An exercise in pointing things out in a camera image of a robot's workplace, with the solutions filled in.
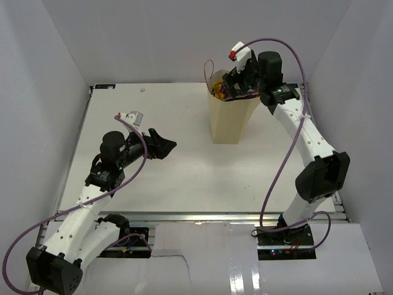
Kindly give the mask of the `yellow M&M's packet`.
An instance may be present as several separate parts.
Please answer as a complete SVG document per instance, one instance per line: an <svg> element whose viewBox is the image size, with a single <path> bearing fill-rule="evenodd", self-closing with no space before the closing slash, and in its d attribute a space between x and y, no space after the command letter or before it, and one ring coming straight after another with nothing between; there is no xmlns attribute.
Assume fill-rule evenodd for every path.
<svg viewBox="0 0 393 295"><path fill-rule="evenodd" d="M226 97L224 86L223 81L216 82L212 86L212 95L220 101L224 101Z"/></svg>

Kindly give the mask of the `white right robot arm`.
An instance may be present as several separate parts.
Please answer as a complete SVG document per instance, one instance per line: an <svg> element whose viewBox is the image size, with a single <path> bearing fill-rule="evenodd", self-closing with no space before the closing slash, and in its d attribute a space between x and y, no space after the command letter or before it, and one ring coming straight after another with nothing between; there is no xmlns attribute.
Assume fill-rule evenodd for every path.
<svg viewBox="0 0 393 295"><path fill-rule="evenodd" d="M256 55L246 47L233 49L229 58L236 63L223 76L230 95L256 91L261 103L292 138L291 149L298 149L302 157L304 169L295 179L297 194L270 230L277 232L281 243L291 245L300 236L298 227L343 187L350 158L323 139L307 115L306 100L293 85L283 81L280 54L267 51Z"/></svg>

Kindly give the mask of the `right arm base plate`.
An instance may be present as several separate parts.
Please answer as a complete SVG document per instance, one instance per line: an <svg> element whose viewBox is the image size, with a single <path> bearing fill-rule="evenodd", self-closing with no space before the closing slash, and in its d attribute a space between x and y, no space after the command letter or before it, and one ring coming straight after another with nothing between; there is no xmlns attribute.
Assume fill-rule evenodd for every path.
<svg viewBox="0 0 393 295"><path fill-rule="evenodd" d="M277 233L262 232L256 228L251 236L257 239L259 261L289 261L316 259L314 238L308 224Z"/></svg>

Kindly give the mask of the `dark purple nut snack bag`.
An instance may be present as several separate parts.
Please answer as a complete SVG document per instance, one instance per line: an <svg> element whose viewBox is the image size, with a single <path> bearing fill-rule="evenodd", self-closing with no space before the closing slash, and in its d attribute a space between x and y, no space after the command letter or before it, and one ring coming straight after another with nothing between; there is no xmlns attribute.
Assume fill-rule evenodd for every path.
<svg viewBox="0 0 393 295"><path fill-rule="evenodd" d="M225 95L223 101L238 101L238 100L249 100L253 98L259 97L259 92L242 92L237 93L234 97L232 97L229 93Z"/></svg>

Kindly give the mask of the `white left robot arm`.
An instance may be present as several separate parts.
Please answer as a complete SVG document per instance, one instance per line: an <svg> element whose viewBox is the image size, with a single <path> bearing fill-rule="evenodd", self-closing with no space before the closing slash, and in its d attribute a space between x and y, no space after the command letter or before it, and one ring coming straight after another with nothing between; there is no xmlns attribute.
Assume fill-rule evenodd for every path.
<svg viewBox="0 0 393 295"><path fill-rule="evenodd" d="M129 222L118 214L98 218L125 179L124 169L140 157L164 159L176 142L154 129L148 135L111 131L103 136L77 209L68 213L57 231L40 248L29 250L26 261L31 281L56 294L73 294L87 266L112 243L124 245Z"/></svg>

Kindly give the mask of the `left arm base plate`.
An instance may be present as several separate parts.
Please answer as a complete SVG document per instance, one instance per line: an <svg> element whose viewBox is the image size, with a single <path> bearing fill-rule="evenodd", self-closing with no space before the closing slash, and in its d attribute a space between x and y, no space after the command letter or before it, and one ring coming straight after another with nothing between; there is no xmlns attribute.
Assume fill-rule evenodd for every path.
<svg viewBox="0 0 393 295"><path fill-rule="evenodd" d="M135 247L149 248L149 228L148 227L129 227L121 229L118 240L110 244L110 248L121 247L123 250L132 250Z"/></svg>

